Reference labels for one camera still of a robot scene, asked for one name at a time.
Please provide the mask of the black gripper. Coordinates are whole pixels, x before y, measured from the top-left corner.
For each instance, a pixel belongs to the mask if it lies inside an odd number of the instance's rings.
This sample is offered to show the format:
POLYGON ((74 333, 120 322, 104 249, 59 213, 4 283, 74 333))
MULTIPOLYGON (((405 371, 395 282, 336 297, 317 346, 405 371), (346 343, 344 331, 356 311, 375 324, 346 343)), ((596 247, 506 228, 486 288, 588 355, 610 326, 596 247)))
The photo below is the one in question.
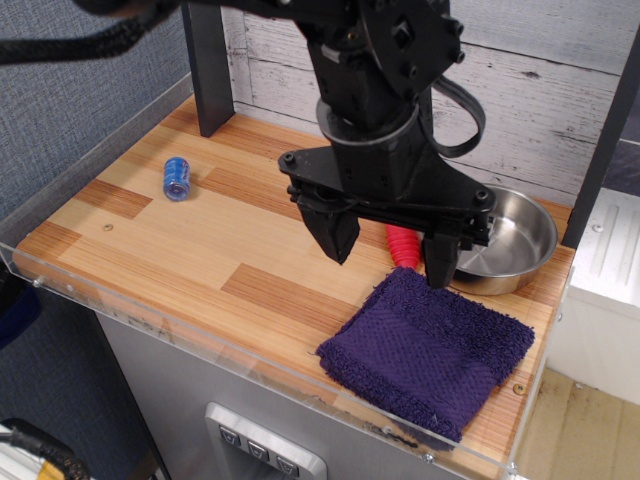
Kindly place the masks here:
POLYGON ((333 142, 290 151, 278 160, 288 193, 324 254, 342 265, 360 232, 359 219, 425 233, 425 273, 432 289, 449 286, 459 239, 485 246, 495 195, 445 162, 420 134, 381 143, 333 142))

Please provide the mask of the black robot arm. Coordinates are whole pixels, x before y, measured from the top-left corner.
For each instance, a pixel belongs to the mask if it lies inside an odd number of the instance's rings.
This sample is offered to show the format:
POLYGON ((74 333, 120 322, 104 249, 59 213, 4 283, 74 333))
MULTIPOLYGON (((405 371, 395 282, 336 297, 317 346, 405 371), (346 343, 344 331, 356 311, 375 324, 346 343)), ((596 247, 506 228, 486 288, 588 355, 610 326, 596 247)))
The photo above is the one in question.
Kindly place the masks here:
POLYGON ((463 61, 462 24, 445 1, 236 1, 233 8, 295 23, 305 38, 320 98, 324 147, 278 161, 288 193, 324 253, 349 256, 368 219, 423 234, 428 283, 448 286, 459 255, 489 240, 494 193, 450 165, 457 145, 434 136, 441 93, 483 130, 479 102, 445 73, 463 61))

